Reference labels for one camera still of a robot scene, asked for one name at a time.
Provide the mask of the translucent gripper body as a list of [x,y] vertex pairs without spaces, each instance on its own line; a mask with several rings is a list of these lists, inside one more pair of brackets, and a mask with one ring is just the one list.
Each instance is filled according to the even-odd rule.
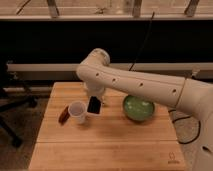
[[99,88],[93,88],[89,86],[88,84],[84,84],[84,89],[88,97],[96,97],[101,103],[104,103],[104,93],[105,88],[99,87]]

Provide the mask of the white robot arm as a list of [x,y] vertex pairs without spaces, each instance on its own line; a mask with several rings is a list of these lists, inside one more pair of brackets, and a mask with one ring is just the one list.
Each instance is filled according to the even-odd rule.
[[193,115],[201,122],[192,171],[213,171],[213,84],[191,78],[111,68],[109,54],[95,48],[77,66],[76,74],[90,96],[102,100],[115,89]]

